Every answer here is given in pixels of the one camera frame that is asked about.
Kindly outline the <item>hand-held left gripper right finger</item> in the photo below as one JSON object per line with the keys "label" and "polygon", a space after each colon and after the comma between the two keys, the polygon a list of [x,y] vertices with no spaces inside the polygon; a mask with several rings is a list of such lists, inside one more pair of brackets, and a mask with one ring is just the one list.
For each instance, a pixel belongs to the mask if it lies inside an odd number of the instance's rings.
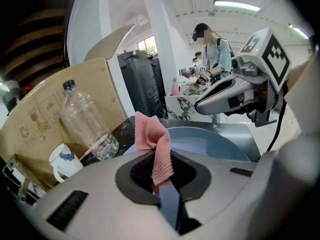
{"label": "hand-held left gripper right finger", "polygon": [[217,159],[184,150],[209,186],[185,202],[178,240],[274,238],[313,187],[313,136],[302,134],[259,162]]}

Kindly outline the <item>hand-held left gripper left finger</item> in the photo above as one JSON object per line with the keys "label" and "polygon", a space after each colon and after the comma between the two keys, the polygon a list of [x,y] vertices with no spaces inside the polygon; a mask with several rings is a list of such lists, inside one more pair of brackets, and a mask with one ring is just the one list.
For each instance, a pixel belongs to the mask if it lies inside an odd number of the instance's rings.
{"label": "hand-held left gripper left finger", "polygon": [[[147,151],[132,152],[84,167],[52,188],[33,206],[19,204],[22,214],[49,240],[175,240],[179,234],[155,205],[141,205],[126,198],[116,186],[120,166],[142,159]],[[73,217],[61,217],[58,229],[48,219],[74,192],[86,193]]]}

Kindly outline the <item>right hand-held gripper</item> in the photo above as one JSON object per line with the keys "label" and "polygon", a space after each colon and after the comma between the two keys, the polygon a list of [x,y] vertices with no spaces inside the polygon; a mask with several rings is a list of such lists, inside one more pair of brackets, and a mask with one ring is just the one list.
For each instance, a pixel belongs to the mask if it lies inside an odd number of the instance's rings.
{"label": "right hand-held gripper", "polygon": [[271,28],[253,33],[231,65],[232,74],[200,96],[195,110],[202,115],[234,114],[245,107],[256,127],[274,123],[270,113],[286,82],[291,60]]}

